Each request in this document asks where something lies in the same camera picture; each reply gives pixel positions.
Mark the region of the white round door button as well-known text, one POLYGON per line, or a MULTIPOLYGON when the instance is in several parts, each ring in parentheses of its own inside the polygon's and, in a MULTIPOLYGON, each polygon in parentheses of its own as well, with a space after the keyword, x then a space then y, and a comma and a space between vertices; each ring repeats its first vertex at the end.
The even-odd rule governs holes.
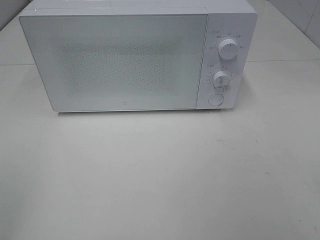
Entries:
POLYGON ((222 105, 223 102, 224 102, 224 96, 222 94, 213 94, 208 99, 208 103, 214 107, 222 105))

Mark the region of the white timer knob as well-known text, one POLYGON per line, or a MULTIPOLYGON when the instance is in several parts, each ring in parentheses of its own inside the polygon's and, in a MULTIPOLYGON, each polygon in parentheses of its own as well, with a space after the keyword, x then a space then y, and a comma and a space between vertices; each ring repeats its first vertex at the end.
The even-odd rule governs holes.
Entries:
POLYGON ((225 90, 231 84, 232 76, 229 72, 220 70, 212 76, 212 84, 215 89, 225 90))

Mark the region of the white microwave door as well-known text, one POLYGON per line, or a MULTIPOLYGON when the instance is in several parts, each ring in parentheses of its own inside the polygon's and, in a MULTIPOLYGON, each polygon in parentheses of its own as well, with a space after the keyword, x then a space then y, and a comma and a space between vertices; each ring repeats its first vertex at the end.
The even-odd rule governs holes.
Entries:
POLYGON ((56 112, 194 109, 207 15, 22 16, 56 112))

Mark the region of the white microwave oven body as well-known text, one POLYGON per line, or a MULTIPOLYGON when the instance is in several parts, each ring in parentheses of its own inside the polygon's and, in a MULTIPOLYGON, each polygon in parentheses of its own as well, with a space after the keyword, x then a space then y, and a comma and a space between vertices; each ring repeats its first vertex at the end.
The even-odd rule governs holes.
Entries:
POLYGON ((19 22, 21 24, 20 17, 36 16, 157 15, 207 15, 195 108, 101 112, 233 108, 258 19, 257 12, 245 0, 34 0, 22 10, 19 22), (228 37, 238 41, 239 49, 235 58, 224 60, 219 56, 217 45, 222 39, 228 37), (231 74, 228 89, 214 87, 212 78, 218 71, 226 71, 231 74), (209 104, 209 97, 213 94, 223 95, 222 105, 211 106, 209 104))

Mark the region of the white upper power knob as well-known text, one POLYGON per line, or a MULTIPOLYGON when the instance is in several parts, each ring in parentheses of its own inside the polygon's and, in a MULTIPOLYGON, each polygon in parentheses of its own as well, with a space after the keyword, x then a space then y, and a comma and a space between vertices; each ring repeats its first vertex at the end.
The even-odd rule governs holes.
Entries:
POLYGON ((217 44, 217 49, 223 60, 231 60, 238 55, 239 43, 234 37, 225 37, 217 44))

